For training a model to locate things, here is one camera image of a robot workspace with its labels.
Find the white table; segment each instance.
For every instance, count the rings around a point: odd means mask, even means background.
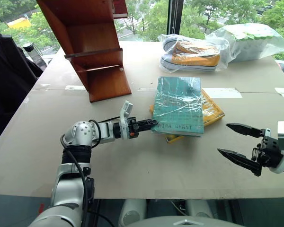
[[[167,74],[155,61],[160,57],[157,43],[126,42],[122,46],[132,95],[92,104],[85,90],[65,90],[66,85],[81,82],[67,60],[53,60],[0,137],[0,194],[50,197],[62,156],[60,135],[76,121],[117,116],[125,100],[134,104],[131,115],[137,120],[150,118],[148,109],[154,102],[157,77],[181,75],[200,77],[203,87],[236,87],[243,98],[214,99],[226,116],[206,127],[201,138],[167,144],[163,136],[147,131],[137,139],[116,140],[93,149],[95,197],[284,197],[284,173],[276,175],[263,168],[262,175],[256,177],[217,151],[227,148],[250,158],[252,148],[260,142],[230,130],[225,126],[228,122],[269,127],[272,136],[277,136],[277,121],[284,121],[284,97],[274,87],[284,87],[284,74],[272,58],[236,63],[211,75]],[[128,56],[126,50],[135,57]],[[257,74],[259,66],[266,66],[261,70],[265,75]]]

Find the book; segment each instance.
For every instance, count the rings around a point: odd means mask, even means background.
[[[200,78],[159,77],[152,131],[201,136],[204,132]]]
[[[113,0],[114,19],[127,18],[127,8],[125,0]]]
[[[209,97],[209,95],[202,89],[202,111],[204,127],[210,125],[225,116],[223,110]],[[150,112],[153,113],[154,105],[150,105]],[[167,143],[173,143],[184,136],[165,135]]]

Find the plastic bag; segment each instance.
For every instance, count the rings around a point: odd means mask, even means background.
[[[158,39],[166,52],[160,59],[160,68],[166,72],[227,68],[229,44],[225,39],[217,38],[213,43],[176,34],[160,35]]]
[[[205,40],[212,43],[219,38],[229,42],[228,62],[260,59],[284,52],[284,38],[263,24],[226,25],[205,36]]]

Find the teal book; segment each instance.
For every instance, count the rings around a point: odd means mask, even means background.
[[[159,77],[153,131],[164,134],[201,136],[204,132],[200,78]]]

